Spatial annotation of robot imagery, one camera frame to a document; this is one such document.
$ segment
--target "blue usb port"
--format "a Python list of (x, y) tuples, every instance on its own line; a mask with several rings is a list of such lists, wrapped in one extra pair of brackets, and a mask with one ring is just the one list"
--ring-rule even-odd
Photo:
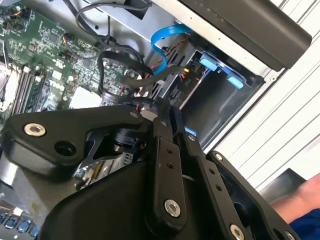
[(36, 237), (40, 232), (40, 229), (37, 226), (33, 226), (29, 232), (31, 237)]
[(31, 221), (29, 219), (23, 220), (17, 227), (18, 232), (22, 234), (25, 233), (28, 230), (30, 224)]
[(0, 225), (4, 223), (6, 220), (7, 214), (6, 213), (1, 213), (0, 214)]
[(6, 229), (13, 229), (17, 225), (18, 219), (14, 216), (11, 216), (5, 223)]

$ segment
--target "green circuit board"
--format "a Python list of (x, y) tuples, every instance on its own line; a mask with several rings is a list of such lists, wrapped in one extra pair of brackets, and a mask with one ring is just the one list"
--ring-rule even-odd
[[(10, 60), (21, 72), (27, 67), (28, 74), (41, 76), (41, 80), (38, 77), (30, 84), (22, 112), (69, 109), (79, 87), (97, 92), (100, 77), (97, 60), (81, 58), (96, 55), (99, 51), (96, 47), (70, 33), (68, 46), (75, 55), (63, 41), (69, 32), (55, 22), (20, 4), (0, 7), (1, 16), (8, 14), (16, 16), (0, 17), (0, 39), (6, 41)], [(105, 66), (104, 87), (115, 94), (129, 94), (129, 89), (124, 89), (117, 80), (132, 75), (133, 70), (108, 60)], [(5, 121), (10, 116), (10, 107), (0, 114)]]

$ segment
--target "blue sleeve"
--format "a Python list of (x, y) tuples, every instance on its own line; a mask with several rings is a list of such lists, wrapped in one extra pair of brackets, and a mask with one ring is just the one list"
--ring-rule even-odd
[(320, 209), (298, 218), (290, 226), (301, 240), (320, 240)]

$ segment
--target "screw hole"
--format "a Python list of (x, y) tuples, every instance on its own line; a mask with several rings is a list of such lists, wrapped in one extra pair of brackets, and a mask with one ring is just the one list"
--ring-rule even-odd
[(38, 126), (32, 126), (32, 127), (30, 127), (30, 130), (33, 133), (39, 133), (41, 131), (41, 128)]
[(76, 154), (76, 147), (69, 141), (58, 141), (54, 145), (54, 150), (65, 157), (70, 157)]
[(222, 192), (222, 188), (221, 188), (218, 184), (216, 184), (215, 187), (216, 187), (216, 189), (218, 189), (220, 192)]
[(173, 211), (173, 212), (176, 212), (177, 211), (177, 208), (176, 208), (176, 206), (174, 205), (174, 204), (169, 204), (169, 208), (171, 208), (171, 210)]
[(168, 163), (166, 164), (166, 166), (167, 166), (168, 168), (170, 168), (170, 169), (174, 169), (174, 166), (172, 165), (171, 162), (168, 162)]
[(235, 229), (235, 230), (234, 230), (234, 233), (235, 233), (237, 236), (240, 236), (240, 232), (239, 232), (238, 229)]

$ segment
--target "black plastic cover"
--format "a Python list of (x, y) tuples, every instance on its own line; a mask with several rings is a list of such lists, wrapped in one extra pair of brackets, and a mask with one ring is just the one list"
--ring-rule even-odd
[(270, 0), (179, 0), (268, 67), (290, 69), (312, 37)]

